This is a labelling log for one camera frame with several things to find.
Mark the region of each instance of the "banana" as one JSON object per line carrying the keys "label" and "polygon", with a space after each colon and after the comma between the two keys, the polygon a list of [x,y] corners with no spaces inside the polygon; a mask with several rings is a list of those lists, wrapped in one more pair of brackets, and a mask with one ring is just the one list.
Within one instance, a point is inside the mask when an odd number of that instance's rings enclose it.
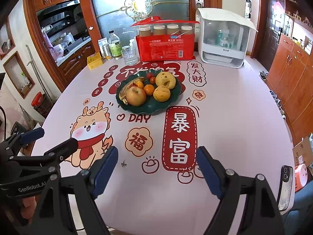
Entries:
{"label": "banana", "polygon": [[130,86],[131,84],[138,82],[138,81],[141,81],[141,82],[144,82],[145,81],[145,78],[144,77],[137,77],[135,78],[134,80],[132,80],[131,82],[128,82],[123,88],[122,90],[120,91],[120,94],[119,94],[119,98],[121,101],[123,101],[126,105],[128,104],[128,101],[126,100],[126,93],[127,91],[130,89]]}

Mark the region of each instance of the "transparent storage cabinet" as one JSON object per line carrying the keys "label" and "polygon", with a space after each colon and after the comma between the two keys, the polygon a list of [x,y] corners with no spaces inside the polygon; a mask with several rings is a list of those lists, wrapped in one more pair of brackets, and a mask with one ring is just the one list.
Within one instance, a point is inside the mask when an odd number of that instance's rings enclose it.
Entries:
{"label": "transparent storage cabinet", "polygon": [[242,66],[253,23],[231,11],[199,8],[198,50],[203,62],[233,68]]}

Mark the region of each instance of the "gold door ornament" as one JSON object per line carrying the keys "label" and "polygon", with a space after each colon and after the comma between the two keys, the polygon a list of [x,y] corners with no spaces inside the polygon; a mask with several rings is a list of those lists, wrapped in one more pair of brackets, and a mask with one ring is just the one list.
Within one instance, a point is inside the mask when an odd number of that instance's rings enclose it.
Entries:
{"label": "gold door ornament", "polygon": [[154,0],[125,0],[124,6],[115,11],[110,11],[101,14],[97,17],[107,15],[116,11],[125,11],[126,15],[131,17],[134,21],[140,21],[148,18],[150,13],[153,11],[155,5],[160,3],[189,3],[189,2],[158,2]]}

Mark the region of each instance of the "fruit plate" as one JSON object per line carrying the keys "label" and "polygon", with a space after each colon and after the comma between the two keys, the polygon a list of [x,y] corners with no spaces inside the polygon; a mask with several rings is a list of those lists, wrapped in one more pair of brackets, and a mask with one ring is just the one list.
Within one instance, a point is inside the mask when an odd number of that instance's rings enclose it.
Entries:
{"label": "fruit plate", "polygon": [[[157,100],[155,100],[153,98],[153,96],[147,96],[147,99],[144,102],[144,104],[139,106],[139,107],[135,107],[135,106],[132,106],[130,104],[128,104],[128,105],[124,104],[124,102],[122,100],[120,100],[120,98],[119,98],[119,94],[120,94],[120,91],[122,90],[122,88],[128,82],[134,80],[137,77],[145,77],[146,78],[146,75],[148,72],[151,72],[156,77],[160,72],[163,72],[163,71],[162,70],[153,70],[153,69],[149,69],[147,71],[140,71],[134,75],[129,76],[126,80],[121,82],[120,86],[116,90],[116,96],[115,97],[116,97],[117,103],[121,106],[121,108],[123,110],[127,110],[131,113],[134,113],[134,114],[152,114],[158,110],[167,109],[171,103],[175,102],[178,99],[178,97],[182,91],[182,87],[181,87],[178,79],[175,77],[176,85],[171,90],[171,96],[167,101],[158,102]],[[143,84],[144,85],[150,84],[150,81],[146,78],[145,81],[143,82]]]}

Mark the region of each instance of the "blue gripper pad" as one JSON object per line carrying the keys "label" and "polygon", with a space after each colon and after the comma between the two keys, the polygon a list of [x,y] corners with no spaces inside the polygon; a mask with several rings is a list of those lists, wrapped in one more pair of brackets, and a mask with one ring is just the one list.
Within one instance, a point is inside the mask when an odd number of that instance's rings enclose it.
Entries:
{"label": "blue gripper pad", "polygon": [[205,147],[198,147],[196,152],[196,160],[204,176],[204,179],[207,185],[209,186],[211,193],[216,195],[219,199],[221,199],[223,197],[221,180],[217,173],[215,172],[209,159],[211,159],[211,161],[215,160],[212,159],[210,155],[207,157],[207,155],[209,155],[209,153]]}
{"label": "blue gripper pad", "polygon": [[21,136],[21,144],[26,145],[35,140],[38,140],[44,136],[44,129],[39,127],[37,129],[31,130],[22,134]]}
{"label": "blue gripper pad", "polygon": [[116,147],[110,147],[104,156],[96,160],[91,166],[91,175],[89,181],[93,181],[94,188],[90,192],[93,199],[96,199],[104,192],[104,189],[112,175],[115,165],[118,161],[118,150]]}

